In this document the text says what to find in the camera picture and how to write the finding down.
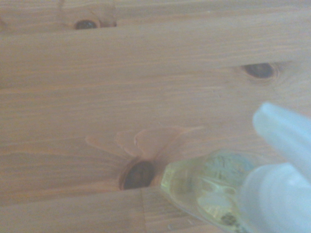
yellow liquid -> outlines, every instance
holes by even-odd
[[[228,232],[249,233],[238,220],[236,192],[253,168],[244,156],[220,151],[169,164],[161,188],[186,212]]]

wooden plank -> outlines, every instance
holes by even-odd
[[[260,88],[245,83],[242,69],[215,68],[290,61],[299,66],[310,57],[310,17],[311,11],[301,10],[189,20],[176,31],[175,23],[163,23],[3,37],[0,143],[139,130],[159,122],[231,124],[227,106],[239,121],[245,116],[233,112],[238,99],[253,112],[255,103],[278,97],[275,88],[259,94]],[[289,88],[282,82],[279,87]]]
[[[237,129],[241,123],[229,129],[162,127],[119,133],[117,140],[102,133],[0,147],[0,206],[119,191],[123,174],[139,161],[152,164],[150,186],[159,186],[168,163],[219,148],[276,156],[244,120],[248,131]]]
[[[170,204],[158,188],[0,207],[6,233],[221,233]]]
[[[279,0],[27,0],[0,1],[0,33],[74,30],[82,20],[99,27],[258,15],[309,8],[310,1]]]
[[[311,117],[310,3],[264,2],[123,0],[116,28],[46,34],[7,35],[1,13],[0,231],[220,232],[157,187],[168,163],[219,148],[277,156],[252,127],[264,101]],[[66,3],[74,25],[85,5]],[[115,192],[139,161],[154,188]]]

wooden board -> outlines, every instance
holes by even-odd
[[[215,2],[123,0],[117,27],[3,31],[1,232],[221,232],[161,196],[163,169],[220,148],[277,157],[252,115],[271,101],[311,117],[311,8]],[[118,192],[140,161],[153,187]]]

spray bottle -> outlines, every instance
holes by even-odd
[[[219,150],[168,164],[163,193],[229,233],[311,233],[311,120],[265,103],[253,125],[287,163]]]

wooden surface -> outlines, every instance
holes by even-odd
[[[165,165],[277,157],[252,127],[265,101],[311,117],[308,1],[23,3],[0,1],[0,232],[221,232],[163,198]],[[139,161],[152,187],[120,191]]]

